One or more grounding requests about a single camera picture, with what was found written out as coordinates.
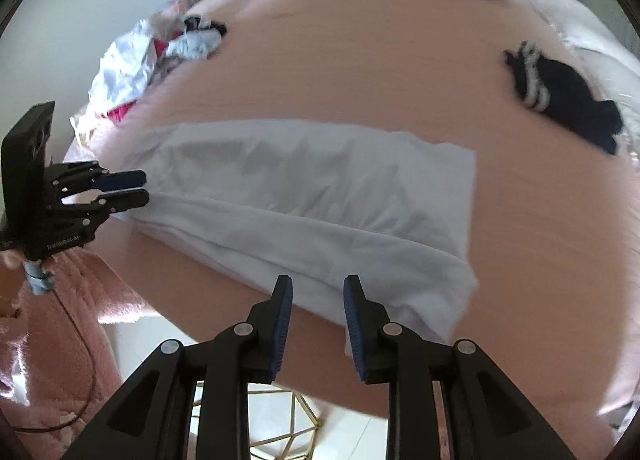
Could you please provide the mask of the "light grey white garment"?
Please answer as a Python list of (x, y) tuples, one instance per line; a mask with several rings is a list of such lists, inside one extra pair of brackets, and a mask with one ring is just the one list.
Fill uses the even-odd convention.
[(473, 152), (408, 132), (293, 119), (150, 130), (122, 164), (145, 172), (137, 228), (215, 271), (343, 324), (360, 278), (393, 321), (447, 342), (477, 281)]

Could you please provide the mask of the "pile of white pink clothes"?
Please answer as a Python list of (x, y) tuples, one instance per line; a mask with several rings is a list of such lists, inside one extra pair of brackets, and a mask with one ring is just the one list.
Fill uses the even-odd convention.
[(149, 88), (178, 66), (206, 60), (228, 27), (201, 15), (154, 14), (117, 37), (100, 58), (88, 103), (70, 117), (78, 145), (90, 145), (96, 131), (118, 124)]

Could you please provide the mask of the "pink fluffy rug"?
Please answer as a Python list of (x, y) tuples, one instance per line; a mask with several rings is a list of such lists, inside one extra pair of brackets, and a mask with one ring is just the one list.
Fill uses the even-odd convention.
[(1, 254), (1, 410), (35, 459), (58, 459), (122, 385), (104, 325), (151, 314), (95, 253), (72, 249), (43, 267), (35, 295), (16, 251)]

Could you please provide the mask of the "pink bed sheet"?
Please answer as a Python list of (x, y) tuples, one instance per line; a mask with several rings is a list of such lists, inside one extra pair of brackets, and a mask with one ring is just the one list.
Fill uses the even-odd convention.
[(194, 339), (288, 274), (281, 381), (381, 416), (346, 354), (358, 275), (396, 321), (475, 340), (574, 455), (639, 376), (639, 179), (528, 110), (502, 53), (575, 63), (529, 5), (494, 0), (205, 0), (229, 27), (93, 150), (151, 200), (94, 249)]

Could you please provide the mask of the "navy white striped garment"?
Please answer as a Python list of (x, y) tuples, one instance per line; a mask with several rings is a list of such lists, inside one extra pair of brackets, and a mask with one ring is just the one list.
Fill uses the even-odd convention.
[(515, 93), (525, 107), (605, 154), (617, 153), (615, 136), (623, 131), (620, 111), (613, 101), (597, 100), (577, 70), (547, 57), (529, 41), (523, 41), (516, 52), (505, 50), (502, 57), (512, 72)]

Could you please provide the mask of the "white fluffy blanket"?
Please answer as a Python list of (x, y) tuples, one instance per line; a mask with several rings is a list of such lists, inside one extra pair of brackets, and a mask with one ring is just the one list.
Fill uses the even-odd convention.
[(584, 76), (602, 100), (620, 109), (629, 155), (639, 156), (639, 60), (585, 5), (576, 0), (525, 0), (578, 58)]

